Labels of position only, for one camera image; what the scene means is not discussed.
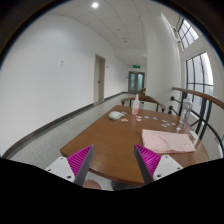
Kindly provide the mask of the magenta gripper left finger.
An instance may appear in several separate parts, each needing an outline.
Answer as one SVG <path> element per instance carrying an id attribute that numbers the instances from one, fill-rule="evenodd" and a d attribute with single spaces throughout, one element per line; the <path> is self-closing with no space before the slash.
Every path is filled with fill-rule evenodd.
<path id="1" fill-rule="evenodd" d="M 57 158 L 46 168 L 46 171 L 82 186 L 93 157 L 94 146 L 90 145 L 68 157 Z"/>

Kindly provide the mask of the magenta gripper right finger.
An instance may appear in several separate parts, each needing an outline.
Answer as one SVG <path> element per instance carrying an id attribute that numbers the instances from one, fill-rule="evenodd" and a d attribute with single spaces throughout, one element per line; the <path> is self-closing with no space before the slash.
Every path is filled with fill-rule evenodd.
<path id="1" fill-rule="evenodd" d="M 134 145 L 134 155 L 145 184 L 152 183 L 182 169 L 182 166 L 171 156 L 160 156 L 138 144 Z"/>

